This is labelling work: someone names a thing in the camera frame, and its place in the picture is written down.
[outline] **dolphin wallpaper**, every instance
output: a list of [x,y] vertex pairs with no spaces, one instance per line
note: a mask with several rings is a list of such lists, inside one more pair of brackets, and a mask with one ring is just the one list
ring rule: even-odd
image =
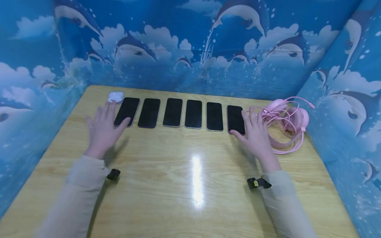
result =
[[381,237],[381,1],[364,0],[298,96],[308,133],[361,237]]
[[88,81],[84,60],[62,62],[52,2],[1,1],[0,9],[1,218]]
[[0,2],[0,218],[88,85],[298,94],[359,234],[380,236],[379,2]]

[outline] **pink headphones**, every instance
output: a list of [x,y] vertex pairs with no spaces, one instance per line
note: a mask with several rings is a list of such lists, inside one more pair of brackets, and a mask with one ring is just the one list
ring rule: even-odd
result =
[[[308,126],[309,116],[306,110],[299,107],[299,103],[296,101],[288,101],[291,98],[298,98],[304,100],[308,103],[308,105],[312,108],[315,106],[308,102],[307,100],[301,97],[289,97],[287,99],[277,99],[267,105],[265,108],[263,107],[255,107],[262,109],[263,120],[267,121],[267,126],[272,125],[273,123],[278,123],[283,127],[283,133],[292,138],[288,143],[280,143],[272,138],[269,134],[270,143],[273,147],[277,149],[283,149],[291,144],[295,143],[294,147],[289,151],[280,151],[273,149],[274,153],[278,155],[285,155],[291,152],[296,151],[302,145],[304,140],[304,132],[306,131],[306,127]],[[288,103],[294,102],[297,104],[297,107],[288,107]]]

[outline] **hand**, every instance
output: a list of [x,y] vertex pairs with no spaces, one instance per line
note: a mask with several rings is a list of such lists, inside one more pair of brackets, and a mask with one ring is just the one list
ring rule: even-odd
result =
[[250,107],[250,118],[245,111],[242,111],[242,117],[245,121],[246,138],[238,131],[231,130],[241,143],[254,155],[261,164],[263,172],[281,170],[279,160],[272,151],[269,135],[267,132],[267,122],[263,123],[262,113],[258,112],[255,116],[254,107]]
[[119,127],[114,128],[115,106],[115,101],[112,102],[111,106],[109,102],[106,102],[102,109],[98,107],[93,120],[86,116],[90,142],[85,155],[103,159],[104,154],[115,145],[127,127],[131,120],[130,117],[124,119]]

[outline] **sleeve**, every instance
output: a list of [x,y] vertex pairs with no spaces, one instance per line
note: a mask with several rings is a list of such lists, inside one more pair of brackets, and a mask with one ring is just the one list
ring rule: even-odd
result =
[[83,155],[75,162],[37,238],[86,238],[108,174],[103,160]]
[[261,188],[261,193],[276,233],[284,238],[317,238],[290,176],[280,170],[264,174],[263,178],[272,185]]

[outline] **phone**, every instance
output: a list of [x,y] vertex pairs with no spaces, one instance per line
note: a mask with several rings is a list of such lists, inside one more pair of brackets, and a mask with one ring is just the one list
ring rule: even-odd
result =
[[180,127],[182,99],[168,98],[164,113],[164,126]]
[[202,125],[202,102],[196,100],[187,101],[185,113],[185,127],[200,129]]
[[126,97],[123,100],[122,105],[120,106],[117,117],[115,118],[114,126],[119,126],[125,118],[130,117],[131,121],[127,125],[127,127],[131,127],[132,124],[134,123],[139,104],[140,104],[140,99],[133,98],[133,97]]
[[144,99],[142,111],[140,113],[138,127],[155,128],[157,116],[159,115],[160,99]]
[[207,130],[223,131],[222,105],[216,102],[207,103]]
[[241,135],[245,134],[245,124],[242,118],[242,107],[231,106],[227,107],[227,131],[230,133],[230,130],[236,130]]

